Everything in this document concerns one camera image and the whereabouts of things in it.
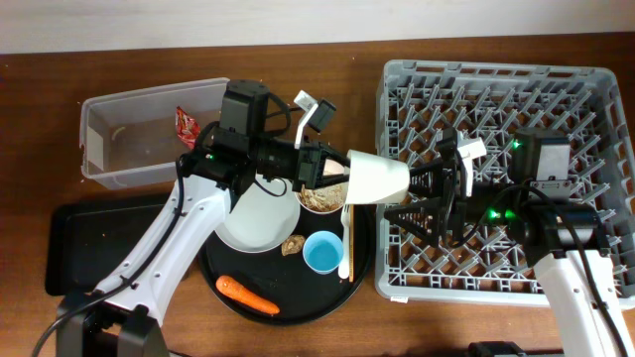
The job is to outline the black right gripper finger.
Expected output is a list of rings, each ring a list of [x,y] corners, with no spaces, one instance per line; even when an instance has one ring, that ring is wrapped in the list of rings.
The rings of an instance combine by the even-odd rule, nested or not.
[[[408,192],[417,196],[442,196],[453,174],[454,164],[442,158],[411,168]]]
[[[438,247],[445,234],[451,204],[442,197],[428,198],[385,209],[383,217],[424,243]]]

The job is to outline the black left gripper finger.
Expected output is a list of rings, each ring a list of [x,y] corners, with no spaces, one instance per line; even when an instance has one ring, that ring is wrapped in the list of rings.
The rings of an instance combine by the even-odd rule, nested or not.
[[[348,168],[350,166],[350,159],[345,154],[331,147],[329,144],[318,142],[317,148],[318,148],[317,167],[320,172],[324,170],[326,166],[326,162],[328,160],[334,161],[345,168]]]
[[[349,175],[346,174],[335,174],[335,175],[324,175],[319,172],[304,172],[300,173],[300,183],[301,187],[305,189],[320,189],[340,183],[345,183],[349,181]]]

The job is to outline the white cup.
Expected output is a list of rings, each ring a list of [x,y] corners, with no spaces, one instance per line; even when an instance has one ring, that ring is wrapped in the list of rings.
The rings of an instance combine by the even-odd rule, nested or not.
[[[346,204],[400,203],[410,185],[409,167],[399,161],[349,150]]]

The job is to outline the blue cup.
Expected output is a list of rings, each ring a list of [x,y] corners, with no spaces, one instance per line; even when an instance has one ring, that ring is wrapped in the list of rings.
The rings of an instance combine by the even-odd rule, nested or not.
[[[330,231],[317,231],[307,238],[303,258],[315,273],[330,274],[338,269],[343,260],[342,241]]]

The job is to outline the red snack wrapper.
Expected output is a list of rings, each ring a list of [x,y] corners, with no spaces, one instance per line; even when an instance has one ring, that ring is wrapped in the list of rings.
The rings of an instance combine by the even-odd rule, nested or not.
[[[200,133],[200,127],[196,120],[180,106],[176,110],[175,128],[180,141],[192,150]]]

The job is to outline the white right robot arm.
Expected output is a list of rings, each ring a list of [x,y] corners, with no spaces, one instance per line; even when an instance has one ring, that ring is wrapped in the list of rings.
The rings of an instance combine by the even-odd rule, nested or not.
[[[345,183],[348,205],[383,203],[384,219],[429,244],[462,246],[485,225],[504,225],[547,297],[568,356],[631,356],[613,284],[608,239],[590,206],[546,193],[540,182],[482,183],[466,165],[434,160],[408,170],[373,157],[342,174],[304,175],[297,189]]]

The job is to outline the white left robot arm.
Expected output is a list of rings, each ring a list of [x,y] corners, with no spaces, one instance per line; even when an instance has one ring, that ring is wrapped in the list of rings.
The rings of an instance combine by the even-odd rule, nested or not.
[[[250,139],[195,145],[177,159],[170,199],[137,245],[91,294],[65,296],[33,355],[51,336],[60,356],[89,356],[108,348],[117,356],[170,355],[161,331],[168,305],[191,260],[239,197],[258,175],[287,179],[295,190],[345,182],[345,175],[323,175],[328,160],[350,164],[346,155],[321,142]]]

